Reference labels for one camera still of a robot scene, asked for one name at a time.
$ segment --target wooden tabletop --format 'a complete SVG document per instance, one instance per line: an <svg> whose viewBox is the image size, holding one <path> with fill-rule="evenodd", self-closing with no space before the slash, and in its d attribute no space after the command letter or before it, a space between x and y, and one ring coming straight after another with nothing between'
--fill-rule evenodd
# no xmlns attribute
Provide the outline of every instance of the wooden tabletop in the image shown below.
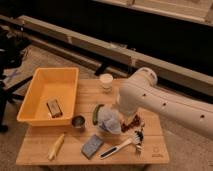
<svg viewBox="0 0 213 171"><path fill-rule="evenodd" d="M154 164L168 163L169 156L164 142L163 132L158 115L140 108L138 114L145 121L144 142L141 156L135 154L135 147L129 145L116 154L101 160L100 153L111 146L118 145L126 140L131 132L121 135L101 133L92 125L92 112L97 104L114 104L118 94L119 85L123 79L113 81L112 92L106 94L102 91L99 81L83 79L78 82L75 115L81 114L86 119L86 130L83 133L76 131L71 126L61 127L31 127L29 126L16 164L18 165L114 165L114 164ZM55 160L47 158L49 148L55 140L66 132L65 141ZM81 154L83 144L96 134L103 138L104 145L88 160Z"/></svg>

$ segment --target metal cup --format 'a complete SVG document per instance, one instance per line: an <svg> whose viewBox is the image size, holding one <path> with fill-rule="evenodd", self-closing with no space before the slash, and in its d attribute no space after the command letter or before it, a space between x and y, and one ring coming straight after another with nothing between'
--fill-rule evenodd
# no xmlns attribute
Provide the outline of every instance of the metal cup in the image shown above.
<svg viewBox="0 0 213 171"><path fill-rule="evenodd" d="M72 126L76 130L83 132L85 130L85 118L81 115L73 117L72 118Z"/></svg>

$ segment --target orange tray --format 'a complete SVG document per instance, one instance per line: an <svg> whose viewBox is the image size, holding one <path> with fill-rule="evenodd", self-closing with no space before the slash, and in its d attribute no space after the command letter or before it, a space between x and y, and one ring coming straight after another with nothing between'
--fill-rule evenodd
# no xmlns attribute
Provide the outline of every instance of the orange tray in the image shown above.
<svg viewBox="0 0 213 171"><path fill-rule="evenodd" d="M69 125L74 114L78 68L39 68L36 70L17 116L32 126ZM47 101L56 99L63 113L52 118Z"/></svg>

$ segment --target small cup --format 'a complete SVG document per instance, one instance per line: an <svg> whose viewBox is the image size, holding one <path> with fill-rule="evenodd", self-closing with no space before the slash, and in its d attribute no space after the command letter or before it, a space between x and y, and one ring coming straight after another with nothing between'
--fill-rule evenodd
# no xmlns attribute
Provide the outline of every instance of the small cup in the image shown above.
<svg viewBox="0 0 213 171"><path fill-rule="evenodd" d="M108 93L112 90L113 76L111 74L102 74L100 76L101 87L104 92Z"/></svg>
<svg viewBox="0 0 213 171"><path fill-rule="evenodd" d="M72 118L72 126L76 130L83 132L85 130L85 118L81 115L73 117Z"/></svg>

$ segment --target plastic bag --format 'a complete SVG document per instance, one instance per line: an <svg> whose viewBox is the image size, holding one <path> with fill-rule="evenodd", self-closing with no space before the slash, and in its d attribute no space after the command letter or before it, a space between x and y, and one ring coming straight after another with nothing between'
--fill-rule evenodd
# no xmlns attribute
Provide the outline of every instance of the plastic bag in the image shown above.
<svg viewBox="0 0 213 171"><path fill-rule="evenodd" d="M101 107L98 111L98 128L101 131L110 132L112 134L121 133L121 124L116 110L109 107Z"/></svg>

